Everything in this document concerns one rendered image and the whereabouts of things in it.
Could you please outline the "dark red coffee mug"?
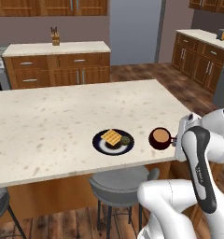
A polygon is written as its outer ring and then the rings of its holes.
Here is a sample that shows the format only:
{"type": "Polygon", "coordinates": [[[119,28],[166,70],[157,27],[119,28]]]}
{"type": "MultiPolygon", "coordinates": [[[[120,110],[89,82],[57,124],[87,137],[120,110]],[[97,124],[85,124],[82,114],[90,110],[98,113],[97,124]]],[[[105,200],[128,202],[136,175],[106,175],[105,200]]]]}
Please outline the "dark red coffee mug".
{"type": "Polygon", "coordinates": [[[156,150],[165,150],[176,142],[176,138],[166,128],[157,127],[149,134],[148,142],[156,150]]]}

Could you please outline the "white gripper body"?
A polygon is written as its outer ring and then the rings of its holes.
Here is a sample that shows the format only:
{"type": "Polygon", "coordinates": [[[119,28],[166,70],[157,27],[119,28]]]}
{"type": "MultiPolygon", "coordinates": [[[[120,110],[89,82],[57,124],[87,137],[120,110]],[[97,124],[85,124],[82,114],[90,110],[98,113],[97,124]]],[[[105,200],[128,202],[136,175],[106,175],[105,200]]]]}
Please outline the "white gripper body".
{"type": "Polygon", "coordinates": [[[180,162],[184,162],[186,160],[186,156],[181,146],[181,139],[183,133],[186,131],[186,124],[187,124],[186,119],[181,119],[179,121],[178,133],[176,137],[175,158],[180,162]]]}

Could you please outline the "wooden wall cupboards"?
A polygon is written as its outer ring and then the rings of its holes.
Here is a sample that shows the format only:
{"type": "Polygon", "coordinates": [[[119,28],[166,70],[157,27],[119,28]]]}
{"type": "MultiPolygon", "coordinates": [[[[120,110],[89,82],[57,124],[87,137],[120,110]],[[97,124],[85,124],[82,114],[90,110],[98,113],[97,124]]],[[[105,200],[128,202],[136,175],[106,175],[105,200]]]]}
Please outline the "wooden wall cupboards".
{"type": "Polygon", "coordinates": [[[224,14],[224,0],[189,0],[189,8],[224,14]]]}
{"type": "Polygon", "coordinates": [[[0,17],[106,16],[108,0],[0,0],[0,17]]]}

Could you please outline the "wooden dining counter base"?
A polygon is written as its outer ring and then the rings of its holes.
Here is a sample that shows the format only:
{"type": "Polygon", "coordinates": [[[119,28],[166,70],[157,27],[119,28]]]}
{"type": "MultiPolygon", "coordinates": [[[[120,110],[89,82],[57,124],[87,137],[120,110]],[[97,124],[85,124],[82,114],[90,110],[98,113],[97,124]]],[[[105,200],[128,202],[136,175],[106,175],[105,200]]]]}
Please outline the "wooden dining counter base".
{"type": "MultiPolygon", "coordinates": [[[[0,188],[7,188],[9,204],[17,219],[35,218],[94,206],[88,178],[113,168],[113,165],[78,162],[0,163],[0,188]]],[[[0,224],[9,221],[6,211],[0,217],[0,224]]]]}

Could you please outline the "wooden base cupboard run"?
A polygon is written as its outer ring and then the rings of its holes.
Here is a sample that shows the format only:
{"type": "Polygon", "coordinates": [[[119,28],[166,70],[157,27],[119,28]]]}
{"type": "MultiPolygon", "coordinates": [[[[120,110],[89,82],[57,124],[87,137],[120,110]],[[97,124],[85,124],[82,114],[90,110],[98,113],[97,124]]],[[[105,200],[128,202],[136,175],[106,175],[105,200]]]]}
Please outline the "wooden base cupboard run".
{"type": "Polygon", "coordinates": [[[3,53],[13,90],[105,83],[110,48],[104,41],[10,44],[3,53]]]}
{"type": "Polygon", "coordinates": [[[224,40],[200,29],[177,30],[172,66],[214,93],[224,64],[224,40]]]}

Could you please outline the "green round fruit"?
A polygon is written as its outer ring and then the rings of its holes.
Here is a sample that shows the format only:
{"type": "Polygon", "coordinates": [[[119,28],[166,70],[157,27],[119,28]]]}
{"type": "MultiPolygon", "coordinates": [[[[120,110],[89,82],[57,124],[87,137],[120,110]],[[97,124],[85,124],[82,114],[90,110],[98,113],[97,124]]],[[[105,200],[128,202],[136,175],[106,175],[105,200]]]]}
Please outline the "green round fruit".
{"type": "Polygon", "coordinates": [[[121,139],[120,139],[120,143],[123,146],[128,145],[130,142],[131,142],[131,139],[128,136],[122,136],[121,139]]]}

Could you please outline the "wooden knife block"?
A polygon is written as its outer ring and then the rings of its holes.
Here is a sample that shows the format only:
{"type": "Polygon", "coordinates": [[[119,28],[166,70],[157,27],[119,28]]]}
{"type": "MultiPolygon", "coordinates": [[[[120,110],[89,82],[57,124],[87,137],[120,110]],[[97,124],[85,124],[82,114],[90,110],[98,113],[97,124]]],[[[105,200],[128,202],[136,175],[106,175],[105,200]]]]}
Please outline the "wooden knife block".
{"type": "Polygon", "coordinates": [[[60,35],[59,35],[56,27],[50,28],[50,36],[52,39],[52,45],[59,46],[60,45],[60,35]]]}

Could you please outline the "yellow waffle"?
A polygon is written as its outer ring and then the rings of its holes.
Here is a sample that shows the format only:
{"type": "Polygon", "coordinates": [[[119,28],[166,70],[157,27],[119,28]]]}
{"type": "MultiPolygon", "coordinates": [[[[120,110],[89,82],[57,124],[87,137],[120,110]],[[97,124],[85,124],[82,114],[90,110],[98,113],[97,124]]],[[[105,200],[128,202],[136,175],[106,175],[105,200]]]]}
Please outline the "yellow waffle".
{"type": "Polygon", "coordinates": [[[121,139],[121,135],[117,133],[116,131],[110,129],[107,132],[105,132],[102,136],[102,139],[106,141],[111,146],[115,146],[121,139]]]}

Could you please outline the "dark blue plate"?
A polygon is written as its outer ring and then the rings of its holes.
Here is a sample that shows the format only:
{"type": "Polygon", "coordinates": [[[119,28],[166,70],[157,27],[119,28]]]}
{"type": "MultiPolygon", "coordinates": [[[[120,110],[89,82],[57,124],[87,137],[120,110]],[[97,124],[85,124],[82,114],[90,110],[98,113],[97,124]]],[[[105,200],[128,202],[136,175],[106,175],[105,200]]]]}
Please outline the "dark blue plate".
{"type": "Polygon", "coordinates": [[[129,133],[122,131],[120,129],[114,129],[114,132],[116,132],[117,134],[127,137],[129,139],[129,142],[126,143],[125,145],[123,145],[121,143],[121,141],[118,141],[117,144],[112,146],[111,144],[109,144],[102,138],[102,136],[107,132],[108,132],[108,130],[103,130],[103,131],[97,133],[93,137],[92,145],[97,151],[101,152],[102,154],[109,155],[109,156],[119,156],[119,155],[129,152],[133,148],[134,140],[133,140],[133,137],[129,133]]]}

